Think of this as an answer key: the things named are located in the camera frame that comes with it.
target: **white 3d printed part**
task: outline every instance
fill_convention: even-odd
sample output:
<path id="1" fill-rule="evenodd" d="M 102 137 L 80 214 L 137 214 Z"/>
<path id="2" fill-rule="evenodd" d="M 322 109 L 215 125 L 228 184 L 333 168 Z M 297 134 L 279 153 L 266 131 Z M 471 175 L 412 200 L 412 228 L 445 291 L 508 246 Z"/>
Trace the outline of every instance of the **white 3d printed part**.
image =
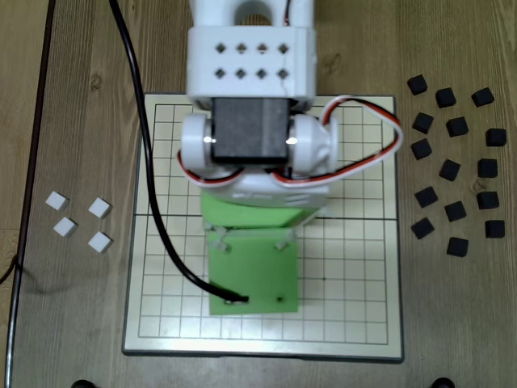
<path id="1" fill-rule="evenodd" d="M 339 126 L 335 117 L 325 128 L 312 116 L 294 117 L 292 170 L 300 175 L 318 175 L 334 171 L 338 161 Z"/>
<path id="2" fill-rule="evenodd" d="M 199 108 L 215 97 L 292 99 L 308 110 L 316 93 L 313 0 L 192 0 L 187 94 Z M 239 26 L 253 13 L 271 26 Z"/>
<path id="3" fill-rule="evenodd" d="M 74 230 L 77 228 L 77 224 L 70 220 L 67 217 L 63 217 L 61 221 L 59 221 L 55 226 L 54 230 L 61 236 L 61 237 L 68 237 L 74 232 Z"/>
<path id="4" fill-rule="evenodd" d="M 45 201 L 45 204 L 54 208 L 55 210 L 63 210 L 68 203 L 69 201 L 57 192 L 51 192 L 50 196 L 48 196 L 47 200 Z"/>
<path id="5" fill-rule="evenodd" d="M 106 201 L 97 198 L 93 204 L 91 204 L 88 211 L 98 218 L 104 218 L 111 210 L 111 205 Z"/>
<path id="6" fill-rule="evenodd" d="M 94 248 L 98 253 L 104 253 L 113 241 L 104 233 L 97 232 L 88 242 L 88 245 Z"/>

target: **wooden table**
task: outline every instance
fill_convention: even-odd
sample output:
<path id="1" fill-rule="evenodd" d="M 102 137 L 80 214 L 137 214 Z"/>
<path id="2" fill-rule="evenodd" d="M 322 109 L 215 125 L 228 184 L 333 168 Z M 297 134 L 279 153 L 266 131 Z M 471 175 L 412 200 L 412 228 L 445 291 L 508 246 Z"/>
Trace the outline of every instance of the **wooden table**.
<path id="1" fill-rule="evenodd" d="M 186 0 L 121 2 L 147 91 L 184 91 Z M 40 149 L 25 273 L 16 323 L 13 386 L 67 387 L 88 378 L 101 387 L 361 386 L 426 387 L 449 376 L 458 387 L 517 385 L 515 262 L 515 0 L 317 0 L 319 94 L 391 94 L 406 129 L 398 159 L 401 298 L 406 360 L 400 365 L 255 358 L 127 357 L 120 349 L 128 279 L 139 142 L 132 83 L 107 0 L 57 0 L 48 57 Z M 424 74 L 429 91 L 413 97 L 406 80 Z M 451 86 L 458 103 L 439 110 L 434 92 Z M 475 108 L 484 86 L 495 103 Z M 416 162 L 410 143 L 418 112 L 435 117 L 433 154 Z M 466 137 L 445 121 L 465 116 Z M 506 128 L 508 145 L 485 147 L 485 131 Z M 496 158 L 499 177 L 477 178 L 477 160 Z M 461 163 L 458 179 L 438 171 Z M 439 203 L 420 209 L 414 193 L 432 184 Z M 497 190 L 499 209 L 480 211 L 476 193 Z M 44 204 L 56 190 L 72 198 L 65 214 L 80 226 L 59 238 L 63 216 Z M 98 195 L 113 203 L 98 221 Z M 443 206 L 462 200 L 467 218 L 449 223 Z M 436 231 L 418 241 L 410 225 L 429 217 Z M 485 238 L 486 219 L 506 220 L 506 237 Z M 97 230 L 115 243 L 106 255 L 86 245 Z M 469 255 L 445 251 L 468 238 Z"/>

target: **cable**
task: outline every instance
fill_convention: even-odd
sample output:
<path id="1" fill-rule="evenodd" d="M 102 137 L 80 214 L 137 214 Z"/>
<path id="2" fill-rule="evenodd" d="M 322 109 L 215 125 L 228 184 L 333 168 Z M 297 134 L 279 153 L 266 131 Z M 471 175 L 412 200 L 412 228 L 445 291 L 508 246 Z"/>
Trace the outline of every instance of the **cable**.
<path id="1" fill-rule="evenodd" d="M 166 227 L 163 225 L 162 215 L 158 207 L 158 201 L 156 198 L 156 188 L 154 187 L 154 169 L 153 169 L 153 150 L 151 146 L 151 136 L 149 135 L 149 126 L 147 121 L 147 114 L 145 113 L 145 97 L 144 90 L 141 85 L 140 70 L 138 69 L 137 58 L 135 51 L 132 46 L 131 37 L 129 36 L 128 28 L 124 22 L 124 17 L 120 12 L 119 4 L 116 0 L 109 0 L 111 12 L 113 18 L 116 21 L 116 25 L 119 28 L 120 37 L 124 43 L 124 48 L 128 56 L 129 68 L 131 70 L 131 77 L 133 86 L 135 89 L 135 98 L 137 100 L 138 117 L 140 119 L 140 128 L 142 132 L 142 141 L 144 143 L 145 152 L 145 172 L 147 175 L 147 191 L 149 192 L 149 204 L 151 206 L 151 213 L 153 214 L 154 222 L 160 237 L 162 238 L 163 245 L 165 246 L 167 253 L 170 258 L 178 267 L 178 270 L 194 285 L 197 285 L 207 293 L 216 295 L 227 302 L 248 302 L 249 298 L 239 295 L 234 291 L 222 289 L 211 285 L 205 281 L 202 281 L 196 276 L 188 267 L 183 263 L 178 253 L 174 249 L 172 242 L 170 242 L 169 236 L 166 231 Z"/>
<path id="2" fill-rule="evenodd" d="M 241 176 L 241 173 L 244 171 L 244 168 L 238 168 L 236 171 L 234 171 L 232 174 L 228 176 L 224 176 L 221 178 L 204 178 L 201 175 L 197 175 L 196 173 L 187 170 L 187 168 L 183 165 L 183 160 L 181 159 L 181 150 L 178 151 L 176 158 L 178 159 L 178 164 L 185 173 L 187 179 L 200 188 L 222 188 L 223 186 L 227 186 L 235 182 L 237 178 Z"/>
<path id="3" fill-rule="evenodd" d="M 352 95 L 340 95 L 332 99 L 323 108 L 322 114 L 320 116 L 320 122 L 322 125 L 327 125 L 330 121 L 330 115 L 332 114 L 332 111 L 337 106 L 339 106 L 339 104 L 345 103 L 347 101 L 355 101 L 361 105 L 364 105 L 366 109 L 369 110 L 373 115 L 380 117 L 381 120 L 392 125 L 395 129 L 395 136 L 393 141 L 388 146 L 380 150 L 377 154 L 373 154 L 357 162 L 353 162 L 348 166 L 343 166 L 329 174 L 315 175 L 304 178 L 293 178 L 289 175 L 283 174 L 280 170 L 270 171 L 271 177 L 275 183 L 286 188 L 307 188 L 321 186 L 323 184 L 334 182 L 335 180 L 346 178 L 349 175 L 355 174 L 364 170 L 365 168 L 382 162 L 400 149 L 404 135 L 401 130 L 401 123 L 399 119 L 393 113 L 388 112 L 383 107 L 380 107 L 379 105 L 364 99 L 358 99 Z"/>
<path id="4" fill-rule="evenodd" d="M 285 2 L 285 12 L 284 12 L 284 26 L 289 27 L 291 24 L 289 23 L 289 8 L 291 6 L 291 0 L 286 0 Z"/>
<path id="5" fill-rule="evenodd" d="M 11 263 L 9 264 L 9 268 L 7 271 L 0 277 L 0 285 L 3 285 L 3 283 L 7 280 L 11 272 L 13 272 L 13 269 L 15 269 L 16 264 L 18 264 L 18 255 L 14 255 L 11 259 Z"/>

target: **black cable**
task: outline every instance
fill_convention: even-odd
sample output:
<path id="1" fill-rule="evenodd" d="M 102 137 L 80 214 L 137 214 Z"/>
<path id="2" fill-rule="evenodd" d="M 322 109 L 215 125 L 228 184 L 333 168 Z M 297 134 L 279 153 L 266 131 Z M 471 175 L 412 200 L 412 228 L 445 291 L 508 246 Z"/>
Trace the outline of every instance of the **black cable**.
<path id="1" fill-rule="evenodd" d="M 9 264 L 9 268 L 7 271 L 0 277 L 0 285 L 3 285 L 3 282 L 7 280 L 13 269 L 15 269 L 16 264 L 18 263 L 18 255 L 14 255 L 11 259 L 11 263 Z"/>
<path id="2" fill-rule="evenodd" d="M 156 188 L 154 187 L 154 169 L 153 169 L 153 150 L 151 146 L 151 136 L 149 135 L 149 126 L 147 122 L 147 114 L 145 113 L 145 97 L 144 90 L 141 84 L 140 70 L 138 69 L 137 57 L 132 47 L 131 37 L 129 36 L 128 28 L 124 22 L 124 17 L 120 12 L 119 4 L 116 0 L 109 0 L 111 12 L 113 18 L 115 18 L 116 25 L 119 28 L 120 37 L 124 42 L 124 48 L 128 55 L 129 68 L 131 69 L 132 83 L 135 89 L 135 98 L 137 100 L 137 110 L 140 119 L 140 128 L 142 131 L 142 141 L 144 142 L 145 152 L 145 171 L 147 174 L 147 191 L 149 192 L 149 204 L 151 206 L 151 213 L 153 214 L 154 222 L 156 222 L 156 228 L 162 238 L 163 245 L 167 250 L 173 263 L 178 267 L 178 270 L 192 283 L 206 291 L 228 302 L 248 302 L 248 297 L 243 297 L 234 291 L 222 289 L 215 285 L 211 285 L 205 281 L 202 281 L 196 276 L 187 266 L 183 263 L 181 258 L 176 253 L 172 242 L 170 242 L 169 235 L 167 234 L 166 227 L 163 225 L 162 215 L 158 207 L 158 201 L 156 199 Z"/>
<path id="3" fill-rule="evenodd" d="M 289 22 L 289 8 L 291 6 L 291 0 L 286 0 L 285 2 L 285 12 L 284 12 L 284 26 L 289 27 L 291 23 Z"/>

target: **robotic arm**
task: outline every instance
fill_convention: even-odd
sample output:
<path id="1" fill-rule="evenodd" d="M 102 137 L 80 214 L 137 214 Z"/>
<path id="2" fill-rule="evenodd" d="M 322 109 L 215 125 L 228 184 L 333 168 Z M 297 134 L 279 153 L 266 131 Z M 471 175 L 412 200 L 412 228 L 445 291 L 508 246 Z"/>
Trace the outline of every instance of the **robotic arm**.
<path id="1" fill-rule="evenodd" d="M 330 115 L 337 105 L 327 107 L 320 120 L 304 114 L 316 90 L 313 0 L 190 4 L 187 93 L 212 118 L 192 114 L 184 121 L 178 160 L 185 176 L 241 205 L 321 208 L 330 183 L 344 176 L 336 174 L 338 123 Z M 238 25 L 253 13 L 271 26 Z M 389 112 L 365 103 L 397 126 Z"/>

